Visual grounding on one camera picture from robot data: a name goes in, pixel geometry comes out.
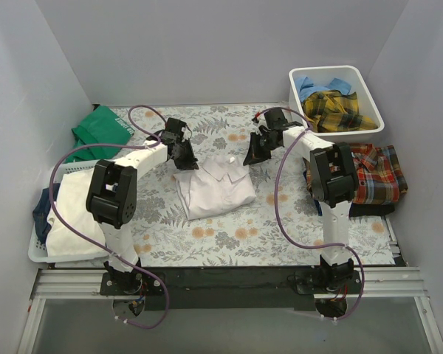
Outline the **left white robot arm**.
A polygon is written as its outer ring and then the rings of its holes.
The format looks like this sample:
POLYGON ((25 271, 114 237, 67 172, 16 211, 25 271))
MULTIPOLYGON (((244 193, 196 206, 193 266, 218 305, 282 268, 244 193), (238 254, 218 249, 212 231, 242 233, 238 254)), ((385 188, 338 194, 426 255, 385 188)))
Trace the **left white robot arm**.
POLYGON ((134 249, 129 222, 137 208, 137 182, 153 168, 172 160, 178 170, 195 170, 197 158, 186 122, 169 118, 165 129, 137 149, 114 161, 96 163, 86 199, 86 209, 103 230, 110 258, 105 263, 111 282, 124 294, 142 287, 135 266, 140 259, 134 249))

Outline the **white long sleeve shirt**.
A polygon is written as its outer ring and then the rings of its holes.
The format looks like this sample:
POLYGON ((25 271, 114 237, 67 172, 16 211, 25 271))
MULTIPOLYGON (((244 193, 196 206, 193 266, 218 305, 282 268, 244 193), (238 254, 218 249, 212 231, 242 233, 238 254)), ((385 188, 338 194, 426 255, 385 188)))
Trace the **white long sleeve shirt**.
POLYGON ((223 215, 256 199, 249 167, 238 156, 208 157, 199 169, 174 178, 189 221, 223 215))

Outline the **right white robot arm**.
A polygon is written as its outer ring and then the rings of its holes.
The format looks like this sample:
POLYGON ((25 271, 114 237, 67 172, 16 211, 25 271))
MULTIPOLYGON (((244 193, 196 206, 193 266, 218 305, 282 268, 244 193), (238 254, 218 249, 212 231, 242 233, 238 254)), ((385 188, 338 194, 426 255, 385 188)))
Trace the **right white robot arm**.
POLYGON ((354 262, 359 259, 348 244, 349 210, 359 185, 353 156, 348 144, 321 139, 306 120, 288 120, 286 111, 273 107, 255 115, 244 164, 264 162, 280 147, 308 162, 312 197, 320 205, 323 221, 323 244, 316 248, 320 265, 309 281, 333 294, 352 280, 354 262))

